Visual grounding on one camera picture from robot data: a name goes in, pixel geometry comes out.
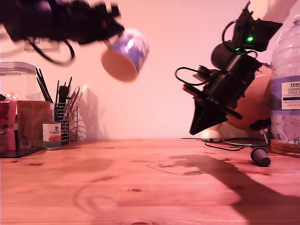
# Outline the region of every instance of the green led light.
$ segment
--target green led light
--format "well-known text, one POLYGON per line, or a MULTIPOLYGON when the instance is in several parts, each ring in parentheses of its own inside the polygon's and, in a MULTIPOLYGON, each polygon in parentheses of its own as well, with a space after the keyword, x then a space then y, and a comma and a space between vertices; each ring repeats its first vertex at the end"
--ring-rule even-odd
POLYGON ((248 37, 247 41, 253 41, 253 37, 248 37))

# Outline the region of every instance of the paper cup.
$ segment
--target paper cup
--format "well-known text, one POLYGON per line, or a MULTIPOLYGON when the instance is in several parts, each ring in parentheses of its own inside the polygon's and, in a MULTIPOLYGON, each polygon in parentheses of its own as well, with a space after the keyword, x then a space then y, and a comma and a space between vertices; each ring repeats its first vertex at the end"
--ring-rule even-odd
POLYGON ((103 68, 117 80, 133 81, 149 53, 146 37, 137 30, 125 30, 113 44, 106 45, 108 49, 101 58, 103 68))
POLYGON ((264 148, 253 149, 250 156, 260 166, 269 166, 271 164, 268 152, 264 148))

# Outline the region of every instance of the metal wire stand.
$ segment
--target metal wire stand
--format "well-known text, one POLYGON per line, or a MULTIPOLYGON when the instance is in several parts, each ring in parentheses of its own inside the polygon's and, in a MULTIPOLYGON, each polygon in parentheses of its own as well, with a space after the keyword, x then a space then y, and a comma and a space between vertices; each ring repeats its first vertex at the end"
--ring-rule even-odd
POLYGON ((69 102, 54 104, 54 120, 61 123, 61 144, 78 141, 78 107, 71 108, 69 102))
POLYGON ((264 128, 261 128, 262 134, 264 138, 252 138, 252 137, 235 137, 235 138, 226 138, 223 140, 224 143, 231 144, 234 146, 245 146, 245 147, 261 147, 269 144, 269 139, 264 131, 264 128), (265 143, 262 144, 250 144, 250 143, 237 143, 231 142, 233 140, 264 140, 265 143))

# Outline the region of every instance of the globe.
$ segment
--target globe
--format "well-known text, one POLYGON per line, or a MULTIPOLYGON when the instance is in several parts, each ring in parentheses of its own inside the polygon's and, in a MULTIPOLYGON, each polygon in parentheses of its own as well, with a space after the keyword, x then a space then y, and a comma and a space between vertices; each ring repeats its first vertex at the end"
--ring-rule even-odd
POLYGON ((260 130, 271 124, 271 75, 268 64, 263 64, 255 72, 255 79, 245 91, 245 97, 238 100, 236 112, 241 120, 227 116, 228 123, 241 130, 260 130))

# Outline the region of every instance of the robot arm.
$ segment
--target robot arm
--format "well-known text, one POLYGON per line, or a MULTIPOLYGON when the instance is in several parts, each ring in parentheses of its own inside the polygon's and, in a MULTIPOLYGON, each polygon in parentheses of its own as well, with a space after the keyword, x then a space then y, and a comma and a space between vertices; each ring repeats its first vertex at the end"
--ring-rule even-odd
POLYGON ((90 7, 82 0, 64 3, 62 0, 0 0, 0 23, 3 24, 13 42, 28 40, 32 47, 47 60, 59 65, 38 49, 29 38, 48 38, 80 45, 103 41, 119 35, 124 27, 116 22, 120 16, 117 5, 108 12, 105 3, 90 7))
POLYGON ((298 0, 251 0, 249 11, 253 11, 254 20, 261 18, 266 21, 283 23, 290 9, 298 0))
POLYGON ((226 122, 227 116, 241 119, 234 111, 237 101, 255 78, 262 66, 249 53, 263 52, 269 40, 282 26, 296 0, 252 0, 242 10, 239 18, 230 22, 222 33, 222 43, 212 52, 211 62, 217 69, 199 66, 197 70, 181 67, 176 77, 184 82, 183 89, 195 100, 195 113, 190 133, 195 135, 207 128, 226 122), (232 40, 225 41, 226 30, 235 24, 232 40), (188 83, 177 76, 181 69, 194 72, 198 84, 188 83), (204 85, 203 90, 195 86, 204 85))

